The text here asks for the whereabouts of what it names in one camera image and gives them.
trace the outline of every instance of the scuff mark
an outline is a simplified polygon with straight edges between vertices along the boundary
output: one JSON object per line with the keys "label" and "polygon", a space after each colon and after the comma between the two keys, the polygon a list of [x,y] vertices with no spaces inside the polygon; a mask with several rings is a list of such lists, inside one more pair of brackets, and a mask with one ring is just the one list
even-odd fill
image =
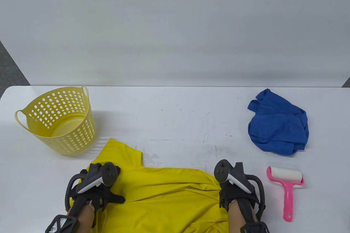
{"label": "scuff mark", "polygon": [[216,157],[216,161],[218,161],[218,152],[216,150],[216,144],[215,144],[215,157]]}

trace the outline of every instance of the basket handle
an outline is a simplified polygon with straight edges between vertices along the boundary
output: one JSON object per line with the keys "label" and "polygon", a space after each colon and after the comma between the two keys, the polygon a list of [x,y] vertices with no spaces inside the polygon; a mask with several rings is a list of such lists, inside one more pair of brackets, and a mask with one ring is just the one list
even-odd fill
{"label": "basket handle", "polygon": [[81,89],[83,90],[84,94],[86,94],[86,96],[89,99],[89,90],[88,90],[88,88],[85,85],[83,85],[83,86],[81,86]]}
{"label": "basket handle", "polygon": [[22,124],[21,121],[18,119],[18,116],[17,116],[18,112],[21,112],[21,113],[23,114],[22,110],[17,110],[17,111],[15,112],[15,119],[16,119],[17,123],[19,123],[24,129],[26,129],[26,130],[29,131],[29,129],[28,129],[24,124]]}

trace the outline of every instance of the lint roller handle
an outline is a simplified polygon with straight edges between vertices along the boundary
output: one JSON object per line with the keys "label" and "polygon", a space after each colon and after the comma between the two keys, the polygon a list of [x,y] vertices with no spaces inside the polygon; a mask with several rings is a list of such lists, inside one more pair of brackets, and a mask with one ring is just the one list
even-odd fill
{"label": "lint roller handle", "polygon": [[291,222],[293,220],[293,185],[285,182],[282,184],[285,190],[285,200],[284,200],[284,208],[283,208],[283,218],[287,222]]}

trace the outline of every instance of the gray floor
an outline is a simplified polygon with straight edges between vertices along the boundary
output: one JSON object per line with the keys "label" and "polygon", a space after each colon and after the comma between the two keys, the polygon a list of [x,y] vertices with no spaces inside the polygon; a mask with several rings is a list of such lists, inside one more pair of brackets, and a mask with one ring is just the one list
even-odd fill
{"label": "gray floor", "polygon": [[[13,85],[30,84],[0,42],[0,98],[6,88]],[[343,87],[350,87],[350,77]]]}

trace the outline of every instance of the table surface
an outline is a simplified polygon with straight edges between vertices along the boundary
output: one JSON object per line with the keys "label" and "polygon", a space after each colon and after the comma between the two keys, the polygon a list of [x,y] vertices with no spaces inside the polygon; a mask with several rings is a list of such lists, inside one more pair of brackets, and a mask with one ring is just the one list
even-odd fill
{"label": "table surface", "polygon": [[[306,110],[305,151],[282,157],[258,149],[247,133],[248,103],[264,88],[89,87],[98,129],[93,147],[64,157],[18,125],[14,112],[56,87],[10,87],[0,100],[0,230],[43,232],[64,213],[65,188],[114,138],[143,152],[146,167],[197,168],[213,174],[223,158],[242,161],[265,188],[263,220],[271,232],[348,232],[350,89],[273,88]],[[282,218],[284,191],[266,177],[269,165],[297,168],[294,221]]]}

